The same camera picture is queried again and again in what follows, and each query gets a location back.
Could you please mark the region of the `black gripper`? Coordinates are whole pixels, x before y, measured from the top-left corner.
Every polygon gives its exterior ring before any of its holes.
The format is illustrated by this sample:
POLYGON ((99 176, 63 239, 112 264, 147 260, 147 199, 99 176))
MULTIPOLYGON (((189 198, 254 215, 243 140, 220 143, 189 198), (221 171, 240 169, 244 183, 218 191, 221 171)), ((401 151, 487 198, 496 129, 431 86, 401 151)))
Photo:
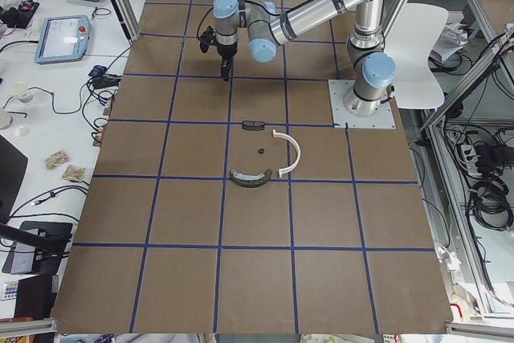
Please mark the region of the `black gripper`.
POLYGON ((207 53, 210 47, 216 47, 218 54, 222 57, 220 65, 220 73, 223 80, 229 80, 232 71, 234 60, 232 59, 237 53, 238 44, 236 41, 233 43, 225 44, 217 37, 215 29, 208 26, 199 35, 199 46, 202 53, 207 53))

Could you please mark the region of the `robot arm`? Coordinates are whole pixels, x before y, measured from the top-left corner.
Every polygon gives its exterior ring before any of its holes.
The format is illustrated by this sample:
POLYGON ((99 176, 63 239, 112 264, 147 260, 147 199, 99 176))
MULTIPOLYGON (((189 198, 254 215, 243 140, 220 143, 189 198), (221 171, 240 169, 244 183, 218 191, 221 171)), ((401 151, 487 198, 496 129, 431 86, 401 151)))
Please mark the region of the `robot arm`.
POLYGON ((347 52, 357 73, 343 105, 352 115, 368 117, 381 106, 382 96, 393 83, 394 60, 384 53, 382 33, 383 0, 305 0, 277 12, 271 2, 214 0, 214 25, 197 32, 202 52, 215 47, 221 57, 220 72, 228 80, 238 49, 238 32, 247 31, 251 57, 258 63, 272 61, 285 43, 353 10, 353 31, 347 52))

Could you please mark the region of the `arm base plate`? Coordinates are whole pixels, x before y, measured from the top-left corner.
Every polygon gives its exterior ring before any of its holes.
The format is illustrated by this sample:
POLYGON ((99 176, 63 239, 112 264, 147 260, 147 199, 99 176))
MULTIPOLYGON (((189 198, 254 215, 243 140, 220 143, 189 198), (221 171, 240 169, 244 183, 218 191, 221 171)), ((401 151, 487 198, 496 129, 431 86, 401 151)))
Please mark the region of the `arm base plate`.
POLYGON ((366 101, 354 93, 354 80, 329 80, 328 90, 336 129, 396 129, 388 95, 383 88, 377 100, 366 101))

